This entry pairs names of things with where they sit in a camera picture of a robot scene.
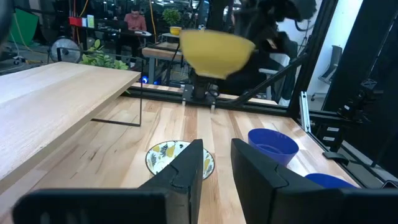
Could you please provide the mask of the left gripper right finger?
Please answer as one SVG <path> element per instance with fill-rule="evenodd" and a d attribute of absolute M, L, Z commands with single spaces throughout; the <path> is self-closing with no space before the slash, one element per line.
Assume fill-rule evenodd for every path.
<path fill-rule="evenodd" d="M 324 188 L 238 138 L 231 162 L 247 224 L 398 224 L 398 189 Z"/>

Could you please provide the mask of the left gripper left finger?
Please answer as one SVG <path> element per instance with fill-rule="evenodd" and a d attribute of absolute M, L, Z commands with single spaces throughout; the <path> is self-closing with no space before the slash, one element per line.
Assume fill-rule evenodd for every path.
<path fill-rule="evenodd" d="M 12 209 L 14 224 L 197 224 L 203 141 L 192 141 L 136 189 L 39 189 Z"/>

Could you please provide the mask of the yellow pear-patterned ceramic bowl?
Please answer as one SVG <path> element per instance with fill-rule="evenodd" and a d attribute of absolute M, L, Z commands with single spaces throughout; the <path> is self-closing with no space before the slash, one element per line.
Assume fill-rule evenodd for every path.
<path fill-rule="evenodd" d="M 188 145 L 188 141 L 165 141 L 151 147 L 145 158 L 146 166 L 152 175 L 158 174 L 169 165 Z M 203 149 L 203 180 L 207 179 L 215 169 L 213 156 Z"/>
<path fill-rule="evenodd" d="M 255 44 L 215 30 L 183 30 L 180 48 L 197 75 L 225 80 L 247 64 Z"/>

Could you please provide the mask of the blue plastic bowl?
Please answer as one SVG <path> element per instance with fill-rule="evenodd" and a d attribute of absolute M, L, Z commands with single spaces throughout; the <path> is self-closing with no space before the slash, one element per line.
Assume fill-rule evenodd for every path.
<path fill-rule="evenodd" d="M 299 151 L 298 144 L 292 138 L 265 128 L 250 130 L 248 143 L 285 167 Z"/>
<path fill-rule="evenodd" d="M 306 175 L 305 178 L 327 189 L 356 189 L 354 185 L 346 182 L 345 180 L 328 174 L 313 173 Z"/>

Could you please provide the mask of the grey office chair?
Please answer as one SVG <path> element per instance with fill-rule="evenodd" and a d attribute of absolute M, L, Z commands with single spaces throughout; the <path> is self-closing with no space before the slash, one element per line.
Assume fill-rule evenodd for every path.
<path fill-rule="evenodd" d="M 317 80 L 320 81 L 324 86 L 330 87 L 336 69 L 338 68 L 338 64 L 340 62 L 340 58 L 342 56 L 343 49 L 340 46 L 332 45 L 331 46 L 331 53 L 330 59 L 328 62 L 328 66 L 326 67 L 325 71 L 318 74 L 316 76 Z"/>

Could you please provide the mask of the large black panel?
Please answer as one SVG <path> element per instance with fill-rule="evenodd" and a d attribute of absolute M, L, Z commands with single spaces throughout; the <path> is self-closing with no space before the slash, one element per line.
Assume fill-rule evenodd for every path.
<path fill-rule="evenodd" d="M 345 140 L 389 172 L 398 169 L 398 0 L 363 0 L 323 109 L 336 111 L 367 78 L 383 94 Z"/>

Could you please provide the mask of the small background potted plant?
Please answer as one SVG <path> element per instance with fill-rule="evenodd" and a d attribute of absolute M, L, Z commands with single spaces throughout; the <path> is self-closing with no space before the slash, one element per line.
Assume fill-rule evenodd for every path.
<path fill-rule="evenodd" d="M 181 20 L 181 14 L 177 9 L 165 9 L 162 17 L 169 26 L 178 26 Z"/>

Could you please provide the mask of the wooden background table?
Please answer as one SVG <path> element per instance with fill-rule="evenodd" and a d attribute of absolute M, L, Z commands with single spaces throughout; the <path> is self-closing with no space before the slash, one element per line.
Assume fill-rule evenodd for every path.
<path fill-rule="evenodd" d="M 176 49 L 177 43 L 161 42 L 154 45 L 148 45 L 142 49 L 142 54 L 145 58 L 149 59 L 148 83 L 154 84 L 155 82 L 155 63 L 157 59 L 166 61 L 180 62 L 183 59 L 182 53 Z"/>

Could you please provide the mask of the person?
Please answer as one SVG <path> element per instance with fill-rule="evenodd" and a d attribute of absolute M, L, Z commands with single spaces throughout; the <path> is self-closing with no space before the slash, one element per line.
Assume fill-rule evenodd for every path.
<path fill-rule="evenodd" d="M 131 11 L 125 15 L 124 21 L 127 22 L 127 28 L 129 30 L 147 30 L 145 17 L 141 15 L 141 10 L 138 5 L 131 6 Z"/>

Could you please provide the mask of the wooden shelf with black legs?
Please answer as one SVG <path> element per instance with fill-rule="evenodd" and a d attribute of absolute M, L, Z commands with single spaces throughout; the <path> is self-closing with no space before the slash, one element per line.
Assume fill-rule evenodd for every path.
<path fill-rule="evenodd" d="M 1 76 L 0 195 L 139 77 L 68 62 Z"/>

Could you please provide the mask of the round metal floor fan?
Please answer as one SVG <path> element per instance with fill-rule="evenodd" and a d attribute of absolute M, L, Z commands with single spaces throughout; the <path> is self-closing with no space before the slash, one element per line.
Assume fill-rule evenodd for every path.
<path fill-rule="evenodd" d="M 78 63 L 81 60 L 81 50 L 76 42 L 61 36 L 49 48 L 49 58 L 53 62 Z"/>

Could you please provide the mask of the green screen backdrop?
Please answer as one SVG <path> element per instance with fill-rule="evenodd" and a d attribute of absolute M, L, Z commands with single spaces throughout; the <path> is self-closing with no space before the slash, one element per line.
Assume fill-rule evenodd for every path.
<path fill-rule="evenodd" d="M 12 26 L 7 39 L 10 42 L 15 40 L 18 44 L 25 43 L 27 46 L 30 46 L 39 22 L 39 17 L 20 9 L 15 9 L 15 16 L 12 16 Z"/>

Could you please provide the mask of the silver aluminium bracket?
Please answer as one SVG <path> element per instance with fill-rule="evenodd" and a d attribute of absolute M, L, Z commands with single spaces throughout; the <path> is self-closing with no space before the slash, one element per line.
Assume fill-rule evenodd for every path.
<path fill-rule="evenodd" d="M 300 120 L 301 127 L 306 133 L 311 132 L 311 122 L 308 108 L 307 93 L 305 91 L 300 92 Z"/>

